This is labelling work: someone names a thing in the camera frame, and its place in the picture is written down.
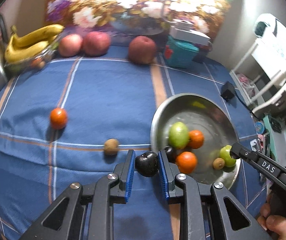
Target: wall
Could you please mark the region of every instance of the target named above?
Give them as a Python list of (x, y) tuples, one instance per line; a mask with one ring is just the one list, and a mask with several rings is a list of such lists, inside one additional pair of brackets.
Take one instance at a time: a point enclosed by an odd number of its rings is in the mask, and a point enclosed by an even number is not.
[[(7, 0), (0, 9), (8, 27), (16, 24), (20, 36), (43, 26), (44, 10), (44, 0)], [(285, 0), (234, 0), (209, 57), (232, 69), (253, 44), (253, 25), (262, 13), (273, 14), (286, 27)], [(254, 79), (261, 69), (249, 57), (239, 71)]]
[[(285, 0), (234, 0), (213, 44), (209, 57), (232, 69), (256, 39), (253, 26), (262, 13), (271, 13), (286, 27)], [(261, 68), (249, 57), (239, 69), (254, 79)]]

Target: teal container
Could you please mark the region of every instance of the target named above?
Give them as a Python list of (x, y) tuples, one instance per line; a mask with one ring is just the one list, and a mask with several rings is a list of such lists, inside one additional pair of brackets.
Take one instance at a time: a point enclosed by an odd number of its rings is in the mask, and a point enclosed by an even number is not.
[(176, 40), (169, 36), (163, 57), (169, 67), (187, 68), (199, 52), (198, 47), (188, 41)]

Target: black power adapter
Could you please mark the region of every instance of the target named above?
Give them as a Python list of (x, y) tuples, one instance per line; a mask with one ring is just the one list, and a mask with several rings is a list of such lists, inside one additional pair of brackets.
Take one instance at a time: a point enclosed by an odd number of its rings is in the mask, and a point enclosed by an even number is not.
[(243, 100), (241, 100), (241, 99), (239, 98), (238, 94), (237, 94), (236, 91), (235, 91), (234, 86), (233, 86), (229, 81), (227, 81), (227, 82), (223, 85), (223, 87), (222, 87), (222, 89), (221, 89), (221, 97), (222, 97), (226, 102), (228, 102), (228, 101), (230, 101), (234, 96), (236, 96), (237, 99), (240, 100), (240, 102), (242, 103), (242, 105), (243, 105), (256, 119), (258, 119), (257, 116), (252, 112), (252, 110), (249, 109), (249, 107), (243, 102)]

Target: floral painting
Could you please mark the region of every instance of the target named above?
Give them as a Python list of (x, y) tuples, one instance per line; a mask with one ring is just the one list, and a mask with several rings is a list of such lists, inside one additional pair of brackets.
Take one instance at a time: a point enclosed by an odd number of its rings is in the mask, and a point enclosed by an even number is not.
[(131, 35), (167, 36), (170, 25), (163, 19), (181, 19), (213, 41), (232, 1), (46, 0), (45, 23), (60, 23), (78, 33), (105, 31), (120, 41)]

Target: kiwi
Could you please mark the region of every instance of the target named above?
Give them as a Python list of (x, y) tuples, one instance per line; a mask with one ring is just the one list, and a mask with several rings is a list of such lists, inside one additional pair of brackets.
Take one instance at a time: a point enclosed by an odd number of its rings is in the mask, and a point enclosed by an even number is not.
[(119, 141), (116, 139), (109, 139), (104, 143), (104, 153), (106, 155), (115, 155), (119, 151)]
[(225, 161), (222, 158), (217, 158), (213, 162), (213, 168), (216, 170), (220, 170), (224, 167)]

